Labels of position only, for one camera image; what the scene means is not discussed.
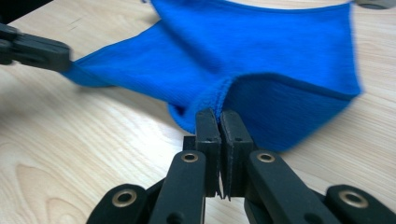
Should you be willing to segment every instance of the blue cloth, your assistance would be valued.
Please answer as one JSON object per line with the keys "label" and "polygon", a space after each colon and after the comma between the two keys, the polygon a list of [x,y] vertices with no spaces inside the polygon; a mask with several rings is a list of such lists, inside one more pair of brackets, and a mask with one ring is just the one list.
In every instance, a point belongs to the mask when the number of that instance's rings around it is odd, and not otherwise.
{"label": "blue cloth", "polygon": [[120,86],[169,104],[194,133],[195,114],[238,112],[260,147],[289,149],[357,96],[351,3],[310,9],[224,0],[152,0],[161,20],[63,73],[87,87]]}

